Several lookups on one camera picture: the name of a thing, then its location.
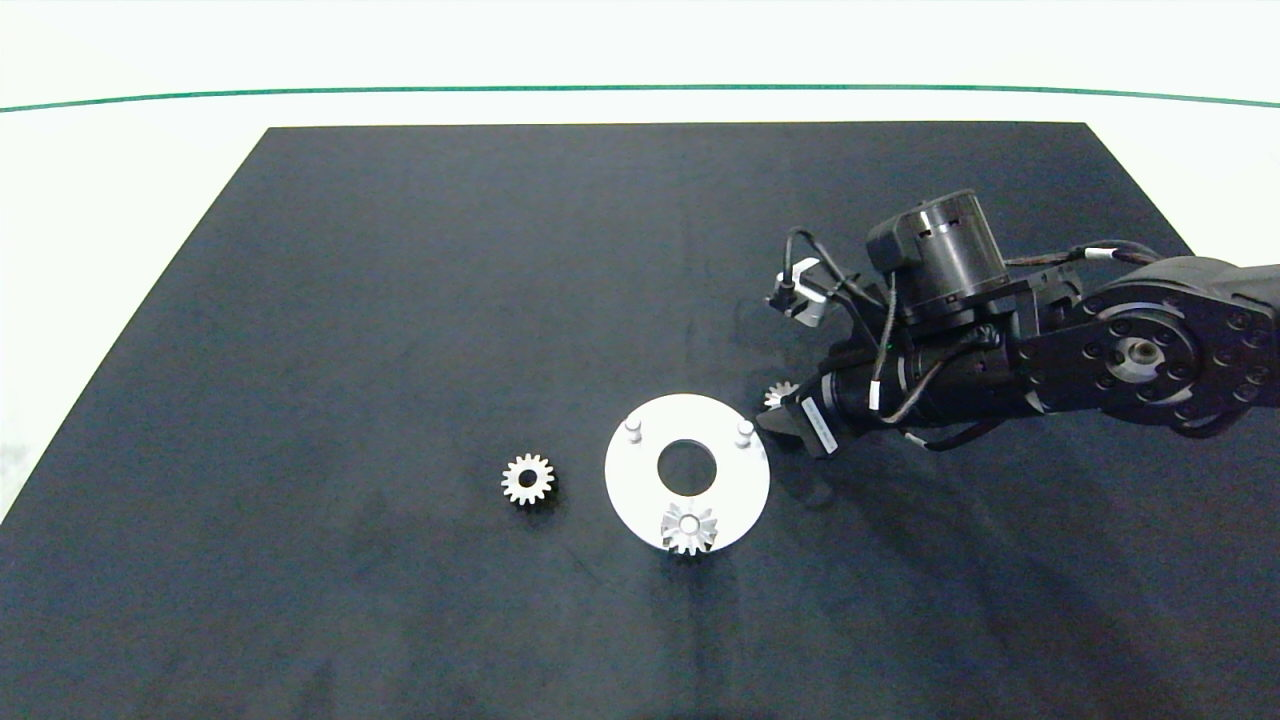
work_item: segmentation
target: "metal gear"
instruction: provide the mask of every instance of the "metal gear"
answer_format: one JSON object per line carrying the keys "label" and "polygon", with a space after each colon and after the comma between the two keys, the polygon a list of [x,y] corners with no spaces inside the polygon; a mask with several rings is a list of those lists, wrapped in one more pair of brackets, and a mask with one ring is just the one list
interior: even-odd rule
{"label": "metal gear", "polygon": [[[507,462],[507,469],[502,473],[502,495],[517,505],[540,502],[552,491],[552,483],[556,482],[554,470],[556,468],[548,465],[540,455],[526,452],[524,456],[517,456],[515,462]],[[520,482],[520,477],[525,473],[534,474],[532,482],[527,484]]]}
{"label": "metal gear", "polygon": [[672,505],[662,514],[662,546],[676,555],[710,552],[717,534],[710,509],[696,512]]}
{"label": "metal gear", "polygon": [[782,380],[781,383],[769,386],[769,389],[764,391],[764,406],[769,410],[782,406],[782,398],[795,392],[800,386],[790,382]]}

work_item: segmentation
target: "gear teeth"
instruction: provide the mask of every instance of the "gear teeth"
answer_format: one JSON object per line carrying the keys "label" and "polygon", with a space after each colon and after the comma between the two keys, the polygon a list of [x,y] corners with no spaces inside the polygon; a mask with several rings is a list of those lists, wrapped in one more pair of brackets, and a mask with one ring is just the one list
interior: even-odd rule
{"label": "gear teeth", "polygon": [[[515,462],[507,462],[507,470],[502,474],[502,493],[520,507],[541,502],[553,489],[554,470],[541,455],[517,455]],[[534,482],[526,486],[520,482],[520,477],[527,471],[534,473]]]}

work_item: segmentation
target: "black cable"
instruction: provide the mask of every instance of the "black cable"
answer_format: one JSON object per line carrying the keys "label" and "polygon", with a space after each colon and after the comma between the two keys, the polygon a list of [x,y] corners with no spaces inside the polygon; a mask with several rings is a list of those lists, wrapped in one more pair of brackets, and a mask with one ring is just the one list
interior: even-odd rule
{"label": "black cable", "polygon": [[924,450],[933,452],[946,452],[948,450],[955,450],[961,445],[969,445],[970,442],[980,438],[982,436],[989,433],[991,430],[998,428],[1005,420],[979,420],[968,428],[960,430],[959,433],[945,437],[942,439],[924,439],[905,428],[899,428],[897,432],[902,433],[908,439],[919,445]]}
{"label": "black cable", "polygon": [[813,247],[813,251],[818,254],[818,258],[822,260],[822,264],[827,268],[827,272],[829,272],[836,278],[836,287],[844,287],[845,290],[849,291],[850,295],[861,300],[863,302],[868,302],[878,310],[884,310],[883,302],[867,295],[867,291],[858,287],[858,283],[852,282],[851,279],[849,279],[847,275],[845,275],[845,272],[841,270],[840,265],[836,264],[836,260],[831,256],[831,252],[827,252],[827,249],[820,242],[818,242],[818,238],[815,238],[813,233],[804,231],[801,228],[800,232],[797,232],[796,234],[803,237],[805,242],[809,243],[809,247]]}
{"label": "black cable", "polygon": [[1027,258],[1010,258],[1009,260],[1005,260],[1005,265],[1010,268],[1061,265],[1062,263],[1070,263],[1071,260],[1083,260],[1085,258],[1085,250],[1091,249],[1112,250],[1112,260],[1129,263],[1130,265],[1149,265],[1158,260],[1164,260],[1164,255],[1140,242],[1128,240],[1098,240],[1085,245],[1076,245],[1075,247],[1061,252],[1029,255]]}
{"label": "black cable", "polygon": [[924,373],[924,377],[920,378],[920,382],[918,382],[915,387],[911,388],[911,392],[906,395],[906,398],[902,401],[902,406],[899,407],[888,418],[881,418],[881,421],[888,425],[896,425],[901,423],[902,419],[906,418],[906,415],[911,411],[911,409],[915,407],[915,404],[920,401],[920,397],[923,397],[925,388],[929,387],[929,383],[933,382],[933,378],[942,372],[942,368],[945,368],[947,363],[951,363],[952,360],[964,355],[965,352],[970,352],[973,350],[978,350],[982,347],[987,348],[998,347],[1000,343],[1001,343],[1001,333],[995,327],[992,327],[988,323],[974,325],[973,328],[969,329],[969,332],[964,334],[963,338],[960,338],[960,342],[956,343],[955,347],[951,347],[937,360],[933,361],[933,365],[931,365],[929,370]]}
{"label": "black cable", "polygon": [[1235,421],[1243,418],[1244,414],[1248,411],[1249,411],[1248,407],[1242,407],[1239,410],[1228,410],[1226,413],[1217,414],[1216,416],[1213,416],[1212,420],[1201,425],[1181,424],[1170,427],[1174,429],[1175,433],[1183,437],[1189,437],[1194,439],[1208,439],[1234,425]]}
{"label": "black cable", "polygon": [[791,228],[787,231],[787,245],[782,254],[782,287],[791,290],[796,286],[795,277],[791,274],[791,238],[795,237],[797,232],[806,233],[804,228]]}
{"label": "black cable", "polygon": [[893,318],[897,315],[897,272],[888,273],[888,309],[884,310],[884,329],[881,331],[879,347],[876,348],[876,365],[872,368],[872,384],[867,389],[868,406],[879,410],[879,378],[888,356],[888,341],[893,337]]}
{"label": "black cable", "polygon": [[924,373],[924,377],[920,378],[920,382],[915,383],[915,387],[911,388],[911,392],[906,393],[906,398],[902,401],[902,405],[897,410],[895,410],[892,415],[887,418],[881,418],[881,421],[890,425],[896,425],[901,423],[902,418],[906,418],[906,415],[911,411],[911,409],[915,407],[915,404],[920,401],[920,397],[924,396],[924,391],[929,387],[929,383],[933,382],[933,378],[942,372],[942,368],[945,368],[947,363],[955,360],[956,357],[964,355],[965,352],[969,352],[970,350],[973,350],[973,345],[960,345],[951,348],[951,351],[947,352],[946,355],[934,360],[933,365],[931,365],[928,372]]}

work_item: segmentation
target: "white floor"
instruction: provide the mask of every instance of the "white floor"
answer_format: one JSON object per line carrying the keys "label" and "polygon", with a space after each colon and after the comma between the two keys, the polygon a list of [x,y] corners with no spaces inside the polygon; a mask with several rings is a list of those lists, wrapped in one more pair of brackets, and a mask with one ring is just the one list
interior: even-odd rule
{"label": "white floor", "polygon": [[0,108],[298,87],[892,83],[1047,92],[265,95],[0,113],[0,516],[268,127],[1087,122],[1198,254],[1280,263],[1266,3],[4,3]]}

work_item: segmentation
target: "spur gear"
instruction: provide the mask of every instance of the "spur gear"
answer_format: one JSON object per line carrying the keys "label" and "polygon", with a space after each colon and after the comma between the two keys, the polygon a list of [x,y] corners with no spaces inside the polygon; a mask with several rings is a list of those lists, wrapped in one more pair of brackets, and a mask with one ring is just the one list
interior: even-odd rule
{"label": "spur gear", "polygon": [[782,405],[782,398],[791,395],[800,386],[790,380],[782,380],[781,383],[769,386],[769,389],[764,391],[764,406],[769,410],[780,407]]}
{"label": "spur gear", "polygon": [[552,468],[540,455],[525,454],[517,456],[515,462],[507,462],[507,469],[502,473],[502,495],[517,505],[534,505],[547,498],[552,491],[556,475]]}
{"label": "spur gear", "polygon": [[710,552],[717,534],[710,509],[696,512],[671,505],[662,514],[662,546],[676,555]]}

